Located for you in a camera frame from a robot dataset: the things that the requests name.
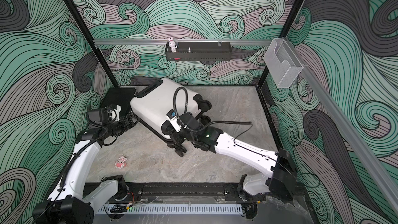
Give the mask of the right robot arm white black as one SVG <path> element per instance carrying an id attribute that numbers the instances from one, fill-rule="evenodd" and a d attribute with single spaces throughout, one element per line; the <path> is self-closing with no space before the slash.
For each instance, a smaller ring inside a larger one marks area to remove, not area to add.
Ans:
<path id="1" fill-rule="evenodd" d="M 243 175 L 239 181 L 236 191 L 244 201 L 263 194 L 271 194 L 283 201 L 293 200 L 297 168 L 289 152 L 265 150 L 244 143 L 216 128 L 216 121 L 202 124 L 188 112 L 187 100 L 183 114 L 179 114 L 177 95 L 180 91 L 188 92 L 183 86 L 175 90 L 173 110 L 167 115 L 177 135 L 176 144 L 189 141 L 202 151 L 229 156 L 256 169 L 258 174 Z"/>

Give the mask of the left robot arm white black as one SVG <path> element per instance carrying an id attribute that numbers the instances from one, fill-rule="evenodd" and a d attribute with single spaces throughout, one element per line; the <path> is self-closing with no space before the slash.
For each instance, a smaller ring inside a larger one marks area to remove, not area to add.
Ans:
<path id="1" fill-rule="evenodd" d="M 84 187 L 91 166 L 110 137 L 119 137 L 135 127 L 139 118 L 132 112 L 123 113 L 121 106 L 90 110 L 86 113 L 89 127 L 78 134 L 70 161 L 48 199 L 33 210 L 36 224 L 91 224 L 94 215 L 114 198 L 123 201 L 131 196 L 122 175 L 104 177 L 99 186 L 84 196 Z"/>

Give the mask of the white hard-shell suitcase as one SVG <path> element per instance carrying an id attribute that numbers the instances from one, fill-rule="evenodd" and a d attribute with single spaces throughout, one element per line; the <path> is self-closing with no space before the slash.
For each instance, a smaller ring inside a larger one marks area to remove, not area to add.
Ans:
<path id="1" fill-rule="evenodd" d="M 190 114 L 194 119 L 202 124 L 209 123 L 211 119 L 203 116 L 212 108 L 210 101 L 171 79 L 163 78 L 155 81 L 145 89 L 141 90 L 131 99 L 130 107 L 140 122 L 159 137 L 168 147 L 172 143 L 170 134 L 174 128 L 168 121 L 166 114 L 173 109 L 174 93 L 176 96 L 176 107 L 180 117 Z M 187 152 L 186 148 L 171 148 L 183 157 Z"/>

